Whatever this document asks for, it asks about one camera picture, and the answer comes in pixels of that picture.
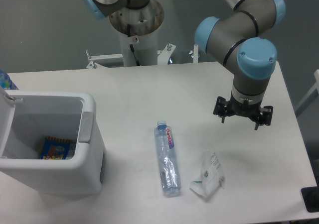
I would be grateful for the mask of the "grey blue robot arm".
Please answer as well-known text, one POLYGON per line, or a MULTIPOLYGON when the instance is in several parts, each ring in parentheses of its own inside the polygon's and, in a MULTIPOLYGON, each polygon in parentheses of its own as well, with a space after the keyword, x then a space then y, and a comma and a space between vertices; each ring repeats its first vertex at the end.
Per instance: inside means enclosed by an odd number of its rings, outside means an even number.
MULTIPOLYGON (((121 40, 125 66, 158 64, 157 32, 164 11, 156 0, 83 0, 96 19, 108 18, 121 40)), ((213 113, 222 119, 247 117, 257 127, 269 126, 273 107, 261 103, 275 69, 277 50, 260 35, 280 22, 284 0, 226 0, 233 14, 225 20, 204 19, 195 44, 233 76, 230 99, 218 97, 213 113)))

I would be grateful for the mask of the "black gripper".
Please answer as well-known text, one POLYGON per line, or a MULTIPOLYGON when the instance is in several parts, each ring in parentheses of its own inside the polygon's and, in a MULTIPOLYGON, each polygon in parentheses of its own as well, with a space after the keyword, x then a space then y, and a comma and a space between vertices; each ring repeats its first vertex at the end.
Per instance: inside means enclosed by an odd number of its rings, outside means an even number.
POLYGON ((260 107, 262 101, 256 104, 250 104, 249 102, 239 102, 233 95, 229 101, 225 98, 218 96, 216 104, 213 110, 213 114, 221 118, 221 123, 225 122, 225 118, 228 116, 242 116, 248 117, 255 123, 254 130, 258 130, 259 126, 270 126, 273 115, 273 106, 260 107))

